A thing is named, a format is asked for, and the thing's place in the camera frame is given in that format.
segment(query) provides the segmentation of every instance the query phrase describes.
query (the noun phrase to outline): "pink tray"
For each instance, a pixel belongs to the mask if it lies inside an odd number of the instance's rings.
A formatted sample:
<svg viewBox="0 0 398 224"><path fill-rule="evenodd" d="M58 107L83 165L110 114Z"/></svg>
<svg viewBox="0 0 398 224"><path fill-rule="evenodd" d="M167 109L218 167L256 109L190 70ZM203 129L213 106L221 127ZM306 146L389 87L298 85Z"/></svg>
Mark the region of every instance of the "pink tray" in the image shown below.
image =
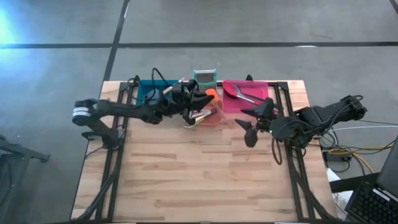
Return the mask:
<svg viewBox="0 0 398 224"><path fill-rule="evenodd" d="M268 96L268 83L266 82L245 81L245 80L224 80L224 82L230 82L230 84L239 87L243 95L247 93L262 99L265 99ZM223 92L223 103L224 103L224 112L226 113L242 113L241 109L249 109L255 106L242 99L232 98L228 96L225 93L225 91Z"/></svg>

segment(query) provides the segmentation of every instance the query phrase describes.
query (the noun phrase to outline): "wooden table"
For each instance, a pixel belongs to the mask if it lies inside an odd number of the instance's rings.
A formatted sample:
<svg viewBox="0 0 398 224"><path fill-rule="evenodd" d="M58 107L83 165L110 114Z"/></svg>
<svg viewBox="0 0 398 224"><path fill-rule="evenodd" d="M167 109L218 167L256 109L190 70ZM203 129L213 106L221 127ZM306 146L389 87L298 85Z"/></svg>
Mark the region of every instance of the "wooden table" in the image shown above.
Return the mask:
<svg viewBox="0 0 398 224"><path fill-rule="evenodd" d="M309 106L304 82L286 82L294 110ZM100 98L116 101L118 90L119 82L105 82ZM274 90L269 90L269 96L275 99ZM159 125L130 119L114 221L296 221L284 150L284 162L278 166L271 153L270 134L259 133L256 146L248 148L244 130L233 119L254 119L245 114L225 115L226 120L216 127L194 129L183 128L181 116L164 118ZM102 120L111 126L113 117ZM87 153L99 146L100 141L90 142ZM72 218L82 214L98 193L105 157L106 151L100 150L85 161ZM307 147L304 161L311 190L336 216L319 147Z"/></svg>

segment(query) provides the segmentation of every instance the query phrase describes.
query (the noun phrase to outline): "teal tray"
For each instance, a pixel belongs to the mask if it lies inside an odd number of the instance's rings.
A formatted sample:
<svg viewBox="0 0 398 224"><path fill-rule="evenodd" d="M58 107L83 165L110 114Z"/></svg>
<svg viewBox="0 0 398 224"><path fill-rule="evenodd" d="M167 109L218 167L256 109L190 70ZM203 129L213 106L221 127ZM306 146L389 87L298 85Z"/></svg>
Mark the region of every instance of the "teal tray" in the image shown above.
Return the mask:
<svg viewBox="0 0 398 224"><path fill-rule="evenodd" d="M178 82L178 80L166 80L168 84L173 85L174 83ZM155 88L158 90L165 90L167 88L166 83L163 82L163 80L155 80ZM143 100L144 96L149 93L151 90L153 90L154 87L152 86L152 80L141 80L138 83L138 92L137 92L137 98L139 100ZM171 97L171 93L168 92L165 95L166 98ZM136 105L141 105L143 102L137 100Z"/></svg>

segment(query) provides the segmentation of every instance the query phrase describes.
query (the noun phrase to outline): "keyboard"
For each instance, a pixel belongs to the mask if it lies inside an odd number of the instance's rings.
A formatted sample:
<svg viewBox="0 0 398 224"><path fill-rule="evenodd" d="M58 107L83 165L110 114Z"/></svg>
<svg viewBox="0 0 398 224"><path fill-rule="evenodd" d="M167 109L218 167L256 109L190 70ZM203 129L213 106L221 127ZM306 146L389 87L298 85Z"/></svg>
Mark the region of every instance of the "keyboard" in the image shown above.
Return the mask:
<svg viewBox="0 0 398 224"><path fill-rule="evenodd" d="M363 223L398 224L398 203L367 182L353 192L345 210Z"/></svg>

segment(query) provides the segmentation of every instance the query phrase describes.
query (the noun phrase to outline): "concrete floor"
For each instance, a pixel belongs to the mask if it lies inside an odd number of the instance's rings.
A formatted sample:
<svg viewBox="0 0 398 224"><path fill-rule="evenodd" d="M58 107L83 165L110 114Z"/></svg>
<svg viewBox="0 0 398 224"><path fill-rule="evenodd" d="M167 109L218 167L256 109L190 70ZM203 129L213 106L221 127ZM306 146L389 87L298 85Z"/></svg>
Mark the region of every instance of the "concrete floor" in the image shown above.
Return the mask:
<svg viewBox="0 0 398 224"><path fill-rule="evenodd" d="M112 43L123 0L2 0L0 44ZM135 0L121 43L130 42L375 42L398 41L398 14L389 1ZM0 133L50 153L33 161L19 214L10 223L66 221L87 141L72 124L75 100L96 98L111 49L0 49ZM396 123L398 47L119 49L110 80L157 67L168 79L213 68L220 79L304 79L312 105L364 96L366 120ZM335 128L375 125L349 122ZM387 144L398 129L338 131L340 144ZM365 159L379 171L387 151ZM330 164L342 169L345 164ZM339 174L361 175L359 165Z"/></svg>

